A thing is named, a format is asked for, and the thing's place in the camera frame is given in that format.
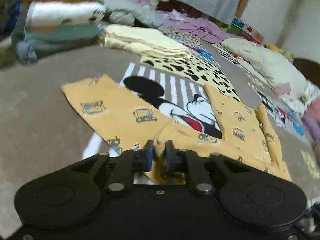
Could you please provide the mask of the cream padded coat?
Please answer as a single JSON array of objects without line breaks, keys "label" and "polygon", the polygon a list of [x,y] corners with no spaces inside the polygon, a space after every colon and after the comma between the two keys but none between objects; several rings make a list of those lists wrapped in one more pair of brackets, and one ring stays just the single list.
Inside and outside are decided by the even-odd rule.
[{"label": "cream padded coat", "polygon": [[263,77],[281,100],[300,116],[319,98],[319,88],[281,53],[241,38],[228,38],[221,46],[246,61],[250,65],[248,70]]}]

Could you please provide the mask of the folded cream quilted blanket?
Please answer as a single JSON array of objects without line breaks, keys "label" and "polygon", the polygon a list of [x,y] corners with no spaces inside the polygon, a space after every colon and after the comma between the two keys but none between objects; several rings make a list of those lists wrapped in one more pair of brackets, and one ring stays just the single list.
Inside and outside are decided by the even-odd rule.
[{"label": "folded cream quilted blanket", "polygon": [[110,24],[100,28],[99,43],[103,48],[116,48],[140,56],[173,59],[187,62],[191,59],[188,47],[150,28]]}]

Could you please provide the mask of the colourful foam play mat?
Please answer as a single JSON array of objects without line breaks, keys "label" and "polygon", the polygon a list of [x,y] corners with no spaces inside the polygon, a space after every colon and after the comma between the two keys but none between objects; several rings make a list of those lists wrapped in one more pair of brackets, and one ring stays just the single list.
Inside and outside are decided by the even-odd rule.
[{"label": "colourful foam play mat", "polygon": [[241,19],[235,17],[231,24],[225,24],[215,18],[209,16],[209,20],[214,22],[223,31],[233,34],[242,38],[245,38],[251,42],[262,44],[264,41],[263,35],[257,32],[255,29],[247,25]]}]

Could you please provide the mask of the yellow plush toy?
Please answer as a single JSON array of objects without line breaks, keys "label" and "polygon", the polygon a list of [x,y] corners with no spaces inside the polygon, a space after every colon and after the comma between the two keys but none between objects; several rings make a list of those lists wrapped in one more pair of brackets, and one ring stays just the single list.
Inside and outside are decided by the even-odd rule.
[{"label": "yellow plush toy", "polygon": [[275,52],[280,53],[281,55],[283,55],[287,59],[293,59],[295,57],[290,51],[282,50],[273,44],[266,44],[266,45],[264,45],[264,47],[271,50],[271,51],[275,51]]}]

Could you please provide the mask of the folded grey-blue fleece garment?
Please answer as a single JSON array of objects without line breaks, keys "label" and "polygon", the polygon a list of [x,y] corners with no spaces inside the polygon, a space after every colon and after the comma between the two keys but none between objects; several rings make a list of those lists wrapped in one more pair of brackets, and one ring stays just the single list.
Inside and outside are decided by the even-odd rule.
[{"label": "folded grey-blue fleece garment", "polygon": [[11,33],[11,47],[14,49],[21,64],[34,63],[42,57],[88,46],[95,42],[95,36],[74,41],[44,41],[37,39],[26,41],[23,32],[28,9],[28,5],[20,7],[16,27]]}]

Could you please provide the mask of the dark round wooden furniture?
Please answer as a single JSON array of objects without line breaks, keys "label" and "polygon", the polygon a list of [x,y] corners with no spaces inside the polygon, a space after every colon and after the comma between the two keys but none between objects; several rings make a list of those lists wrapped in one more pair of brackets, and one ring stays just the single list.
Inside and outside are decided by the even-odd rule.
[{"label": "dark round wooden furniture", "polygon": [[320,64],[309,59],[295,58],[293,65],[313,84],[320,86]]}]

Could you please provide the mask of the folded teal printed garment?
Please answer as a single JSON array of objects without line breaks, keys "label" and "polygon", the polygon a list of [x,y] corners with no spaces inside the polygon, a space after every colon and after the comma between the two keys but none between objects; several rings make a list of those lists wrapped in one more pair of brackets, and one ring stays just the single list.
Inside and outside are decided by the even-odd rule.
[{"label": "folded teal printed garment", "polygon": [[58,25],[56,27],[25,28],[25,40],[44,40],[49,42],[64,42],[93,38],[97,34],[95,24]]}]

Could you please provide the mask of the purple crumpled garment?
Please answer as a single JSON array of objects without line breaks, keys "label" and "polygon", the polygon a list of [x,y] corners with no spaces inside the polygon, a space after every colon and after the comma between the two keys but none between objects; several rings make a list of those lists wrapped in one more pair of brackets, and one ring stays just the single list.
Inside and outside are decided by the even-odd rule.
[{"label": "purple crumpled garment", "polygon": [[168,27],[195,35],[211,44],[221,44],[228,38],[237,38],[237,35],[227,33],[214,22],[205,18],[196,17],[200,11],[177,0],[163,2],[160,0],[131,0],[138,5],[144,5],[154,10],[159,18]]}]

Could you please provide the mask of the folded white panda sweatshirt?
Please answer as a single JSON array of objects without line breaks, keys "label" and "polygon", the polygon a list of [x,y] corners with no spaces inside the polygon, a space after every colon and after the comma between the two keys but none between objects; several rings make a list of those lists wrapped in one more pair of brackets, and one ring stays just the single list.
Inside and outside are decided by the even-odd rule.
[{"label": "folded white panda sweatshirt", "polygon": [[106,14],[99,2],[32,2],[25,20],[26,28],[57,27],[58,25],[95,25]]}]

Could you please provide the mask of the yellow printed children's pants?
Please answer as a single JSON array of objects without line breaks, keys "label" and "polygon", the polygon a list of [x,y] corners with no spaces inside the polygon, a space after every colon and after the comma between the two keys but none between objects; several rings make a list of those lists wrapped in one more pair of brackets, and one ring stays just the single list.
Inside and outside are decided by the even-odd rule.
[{"label": "yellow printed children's pants", "polygon": [[290,180],[279,138],[264,106],[252,109],[205,85],[206,96],[182,95],[182,104],[163,98],[153,80],[129,76],[122,84],[109,76],[62,86],[71,106],[114,150],[141,149],[153,140],[154,166],[148,177],[165,183],[164,144],[193,150],[199,156],[219,153],[279,178]]}]

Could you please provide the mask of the grey-green padded jacket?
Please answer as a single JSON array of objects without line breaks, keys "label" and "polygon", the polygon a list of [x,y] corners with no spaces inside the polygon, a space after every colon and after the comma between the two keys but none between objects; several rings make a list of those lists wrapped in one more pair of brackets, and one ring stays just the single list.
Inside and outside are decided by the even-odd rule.
[{"label": "grey-green padded jacket", "polygon": [[166,31],[168,25],[154,9],[139,5],[131,0],[100,0],[105,8],[104,19],[112,24],[127,25],[133,27],[135,22],[148,28]]}]

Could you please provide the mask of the pile of pink purple clothes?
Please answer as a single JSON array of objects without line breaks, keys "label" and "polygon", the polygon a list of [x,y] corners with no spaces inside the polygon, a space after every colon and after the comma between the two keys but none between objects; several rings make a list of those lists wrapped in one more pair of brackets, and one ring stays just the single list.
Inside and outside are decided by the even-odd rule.
[{"label": "pile of pink purple clothes", "polygon": [[314,140],[312,147],[319,161],[319,98],[308,105],[302,121]]}]

